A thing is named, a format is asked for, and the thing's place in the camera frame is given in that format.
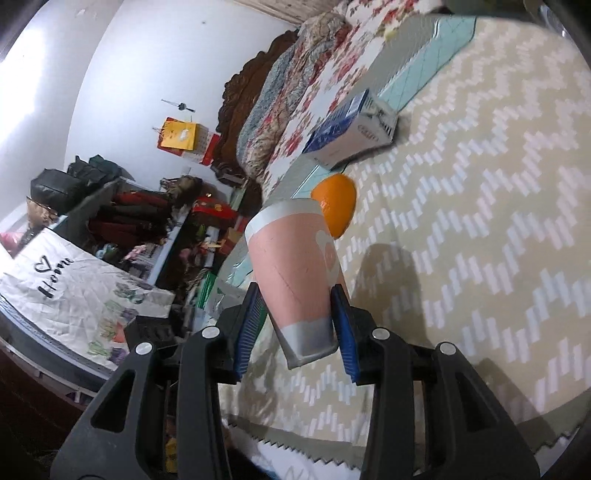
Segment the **metal screw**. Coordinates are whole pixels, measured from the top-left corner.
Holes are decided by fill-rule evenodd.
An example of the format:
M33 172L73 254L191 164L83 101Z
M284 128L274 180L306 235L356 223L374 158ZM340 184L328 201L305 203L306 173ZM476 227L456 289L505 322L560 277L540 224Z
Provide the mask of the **metal screw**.
M220 334L220 329L217 327L209 326L201 330L201 336L203 338L215 338Z
M376 340L388 340L390 338L390 332L385 328L376 328L371 332L372 337Z
M444 355L455 355L457 348L453 343L444 342L439 345L439 349Z
M138 355L146 355L152 351L152 344L150 342L142 342L135 347L135 353Z

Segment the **floral quilt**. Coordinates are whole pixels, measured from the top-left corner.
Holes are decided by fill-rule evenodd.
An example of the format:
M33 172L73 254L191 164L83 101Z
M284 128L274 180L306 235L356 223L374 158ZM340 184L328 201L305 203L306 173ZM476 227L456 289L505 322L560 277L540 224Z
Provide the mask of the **floral quilt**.
M349 31L350 25L344 16L335 12L310 18L302 25L293 58L285 72L285 81L280 91L275 93L277 98L262 117L260 126L252 130L244 154L238 158L250 178L260 180L308 85L314 82ZM261 92L260 100L264 102L267 93ZM258 108L259 105L255 105L251 113L255 114Z
M443 0L343 0L335 7L353 28L292 114L262 176L264 200L300 156L312 130L367 72L389 33L409 15L429 13L442 4Z

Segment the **black bag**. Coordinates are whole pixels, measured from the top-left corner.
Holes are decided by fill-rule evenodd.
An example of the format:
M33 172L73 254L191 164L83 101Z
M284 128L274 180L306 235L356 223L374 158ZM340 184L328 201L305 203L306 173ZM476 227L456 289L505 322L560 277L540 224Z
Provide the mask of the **black bag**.
M76 156L76 161L68 165L68 175L86 182L87 193L94 192L101 188L105 183L109 181L109 174L100 171L98 168L94 168L92 165L88 165L85 161L82 161L80 157Z
M88 160L88 163L91 167L98 168L101 172L108 174L109 180L107 181L114 180L120 177L122 174L122 169L117 165L117 163L105 160L100 155L91 157Z
M72 210L86 196L86 184L82 180L55 169L45 169L31 180L31 198L54 209L58 215Z

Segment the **white wall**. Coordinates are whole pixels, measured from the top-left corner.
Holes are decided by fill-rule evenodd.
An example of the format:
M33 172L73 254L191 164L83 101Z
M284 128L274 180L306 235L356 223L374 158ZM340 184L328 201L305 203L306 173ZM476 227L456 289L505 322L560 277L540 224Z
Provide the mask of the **white wall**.
M24 212L31 179L63 167L80 85L122 1L49 0L0 63L0 228Z
M230 191L213 171L158 150L167 116L217 125L224 84L293 25L226 0L125 0L80 89L66 164L100 154L157 188L163 177L191 174ZM180 112L161 99L184 102Z

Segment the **floral bedsheet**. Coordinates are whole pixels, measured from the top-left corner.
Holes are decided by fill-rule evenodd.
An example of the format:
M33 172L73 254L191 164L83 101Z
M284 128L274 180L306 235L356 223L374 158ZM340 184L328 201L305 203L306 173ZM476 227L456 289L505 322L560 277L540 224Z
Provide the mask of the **floral bedsheet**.
M335 10L353 25L346 40L308 87L277 144L263 177L266 200L293 162L306 139L346 97L382 50L388 33L405 18L442 6L443 0L343 0Z

